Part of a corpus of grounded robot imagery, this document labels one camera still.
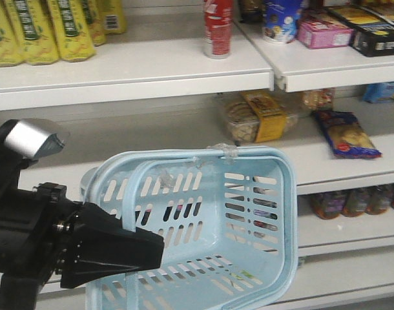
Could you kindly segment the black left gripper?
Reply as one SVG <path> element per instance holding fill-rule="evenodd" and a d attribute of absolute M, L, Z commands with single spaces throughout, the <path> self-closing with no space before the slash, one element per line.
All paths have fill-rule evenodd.
<path fill-rule="evenodd" d="M 32 191 L 0 185 L 2 284 L 45 284 L 61 273 L 61 287 L 121 273 L 157 269 L 164 240 L 123 228 L 122 221 L 94 203 L 69 200 L 67 188 L 43 183 Z"/>

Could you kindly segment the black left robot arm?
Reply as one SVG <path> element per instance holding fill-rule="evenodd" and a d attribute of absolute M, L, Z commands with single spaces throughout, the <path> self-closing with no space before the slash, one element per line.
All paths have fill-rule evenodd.
<path fill-rule="evenodd" d="M 0 309 L 34 309 L 53 273 L 61 275 L 61 287 L 73 289 L 160 266 L 161 236 L 125 230 L 96 204 L 69 200 L 64 185 L 19 189 L 29 165 L 20 156 L 0 156 Z"/>

